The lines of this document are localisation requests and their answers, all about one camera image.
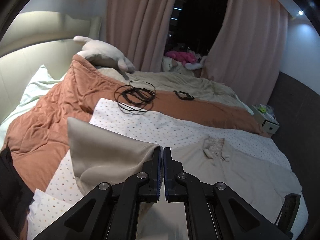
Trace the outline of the magenta plush toy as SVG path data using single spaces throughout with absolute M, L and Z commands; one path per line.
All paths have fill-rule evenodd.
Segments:
M 197 58 L 192 53 L 188 52 L 181 52 L 181 51 L 168 51 L 165 53 L 166 57 L 170 57 L 175 61 L 180 62 L 181 64 L 185 65 L 187 63 L 197 63 Z

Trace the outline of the beige crumpled blanket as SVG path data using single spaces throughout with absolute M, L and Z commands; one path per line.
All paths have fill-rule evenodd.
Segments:
M 156 91 L 182 91 L 189 93 L 190 96 L 196 99 L 244 108 L 250 114 L 253 114 L 253 111 L 238 98 L 230 87 L 207 79 L 176 72 L 152 73 L 135 71 L 130 74 L 107 67 L 98 67 L 98 71 L 126 85 L 131 84 L 135 87 Z

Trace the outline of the rust orange quilt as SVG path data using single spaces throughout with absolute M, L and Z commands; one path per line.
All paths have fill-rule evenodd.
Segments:
M 31 191 L 47 188 L 69 149 L 67 118 L 88 122 L 98 101 L 113 100 L 120 86 L 120 81 L 101 74 L 75 55 L 65 78 L 9 125 L 4 147 L 10 149 L 14 167 Z M 183 101 L 173 92 L 158 91 L 152 109 L 204 126 L 266 135 L 253 116 L 240 107 L 199 99 Z

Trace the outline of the white pillow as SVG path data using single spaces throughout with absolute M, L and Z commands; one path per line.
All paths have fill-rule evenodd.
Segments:
M 65 75 L 60 79 L 53 79 L 45 65 L 39 67 L 26 86 L 18 106 L 1 123 L 1 146 L 4 143 L 9 125 L 20 115 L 30 111 L 40 97 L 46 95 L 57 83 L 64 80 Z

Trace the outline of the white dotted bed sheet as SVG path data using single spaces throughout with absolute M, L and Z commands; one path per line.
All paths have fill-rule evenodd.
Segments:
M 287 177 L 293 173 L 288 159 L 270 138 L 239 129 L 203 126 L 156 111 L 141 115 L 125 114 L 114 101 L 107 99 L 99 100 L 90 124 L 133 139 L 172 148 L 196 143 L 208 135 L 224 139 L 238 152 L 276 165 L 276 180 L 280 185 L 284 185 L 285 182 L 281 176 Z M 71 154 L 67 152 L 46 191 L 35 191 L 35 200 L 30 205 L 30 213 L 27 216 L 27 238 L 34 239 L 82 197 L 72 170 Z

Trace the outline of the white and brown plush toy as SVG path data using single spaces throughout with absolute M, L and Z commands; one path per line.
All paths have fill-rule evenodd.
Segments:
M 175 72 L 182 75 L 200 77 L 206 59 L 207 56 L 203 56 L 200 62 L 183 64 L 180 61 L 164 56 L 161 68 L 163 72 Z

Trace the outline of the cream padded headboard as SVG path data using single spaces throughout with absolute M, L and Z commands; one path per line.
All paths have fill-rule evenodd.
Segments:
M 1 57 L 1 120 L 19 104 L 22 94 L 41 65 L 54 79 L 68 70 L 72 57 L 82 48 L 72 39 L 28 46 Z

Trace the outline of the pink right curtain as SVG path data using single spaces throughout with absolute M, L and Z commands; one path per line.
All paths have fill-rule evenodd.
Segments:
M 279 75 L 288 12 L 278 0 L 228 0 L 204 64 L 204 77 L 224 83 L 247 105 L 267 104 Z

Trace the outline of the beige zip-neck sweatshirt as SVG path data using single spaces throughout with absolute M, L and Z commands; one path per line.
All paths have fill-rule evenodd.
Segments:
M 158 148 L 75 118 L 69 118 L 67 126 L 73 171 L 82 194 L 102 182 L 124 182 L 140 172 Z M 272 222 L 285 196 L 302 191 L 292 171 L 244 153 L 226 138 L 203 135 L 192 144 L 174 148 L 171 154 L 200 181 L 226 183 Z

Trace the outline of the pink curtain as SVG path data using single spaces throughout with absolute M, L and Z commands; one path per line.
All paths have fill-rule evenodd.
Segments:
M 288 12 L 278 0 L 228 0 L 204 64 L 204 77 L 224 83 L 247 105 L 267 104 L 279 75 Z
M 106 40 L 141 72 L 160 72 L 176 0 L 108 0 Z

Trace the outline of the pink left curtain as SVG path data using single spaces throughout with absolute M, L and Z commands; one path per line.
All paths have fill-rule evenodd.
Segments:
M 106 40 L 141 72 L 160 72 L 176 0 L 108 0 Z

